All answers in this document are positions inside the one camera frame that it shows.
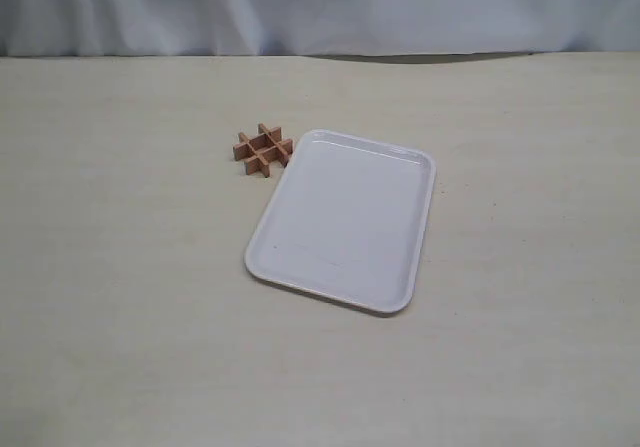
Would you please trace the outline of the wooden notched piece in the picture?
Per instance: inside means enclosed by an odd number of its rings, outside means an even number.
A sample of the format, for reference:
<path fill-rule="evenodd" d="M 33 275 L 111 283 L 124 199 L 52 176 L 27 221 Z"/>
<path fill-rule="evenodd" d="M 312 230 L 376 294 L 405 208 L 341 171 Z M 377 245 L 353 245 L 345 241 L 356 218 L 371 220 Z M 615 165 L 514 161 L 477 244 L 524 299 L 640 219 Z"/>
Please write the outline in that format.
<path fill-rule="evenodd" d="M 272 146 L 266 134 L 258 134 L 255 137 L 248 137 L 243 132 L 238 134 L 238 143 L 233 147 L 235 161 L 248 160 L 257 156 Z"/>
<path fill-rule="evenodd" d="M 294 142 L 290 138 L 283 137 L 280 127 L 271 129 L 265 124 L 259 123 L 258 131 L 264 136 L 265 141 L 264 146 L 257 151 L 257 155 L 262 169 L 265 171 L 265 176 L 269 176 L 272 163 L 278 162 L 283 168 L 288 165 L 293 154 Z"/>
<path fill-rule="evenodd" d="M 261 172 L 264 177 L 270 176 L 270 165 L 279 162 L 286 167 L 293 154 L 293 140 L 285 139 L 272 145 L 254 147 L 250 143 L 246 144 L 246 156 L 243 158 L 245 173 L 252 175 Z"/>
<path fill-rule="evenodd" d="M 267 134 L 261 133 L 249 138 L 245 133 L 238 134 L 239 143 L 233 148 L 234 159 L 242 161 L 246 175 L 261 173 L 265 178 L 270 176 L 270 162 L 265 153 L 273 146 Z"/>

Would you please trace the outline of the white rectangular plastic tray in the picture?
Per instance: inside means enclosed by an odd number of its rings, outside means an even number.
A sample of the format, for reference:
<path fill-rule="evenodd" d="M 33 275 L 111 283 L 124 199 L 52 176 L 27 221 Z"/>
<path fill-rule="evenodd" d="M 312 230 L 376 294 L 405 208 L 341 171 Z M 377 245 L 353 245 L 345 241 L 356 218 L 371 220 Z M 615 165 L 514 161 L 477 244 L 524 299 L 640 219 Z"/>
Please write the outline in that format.
<path fill-rule="evenodd" d="M 304 134 L 244 255 L 255 278 L 380 315 L 410 303 L 436 164 L 329 130 Z"/>

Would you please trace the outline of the white backdrop curtain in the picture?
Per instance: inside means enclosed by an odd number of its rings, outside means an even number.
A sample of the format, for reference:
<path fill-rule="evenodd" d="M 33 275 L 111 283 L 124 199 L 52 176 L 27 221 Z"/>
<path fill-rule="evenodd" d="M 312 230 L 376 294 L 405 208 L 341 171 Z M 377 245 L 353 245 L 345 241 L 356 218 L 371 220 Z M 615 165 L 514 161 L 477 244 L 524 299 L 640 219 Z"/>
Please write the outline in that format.
<path fill-rule="evenodd" d="M 639 0 L 1 0 L 6 56 L 631 51 Z"/>

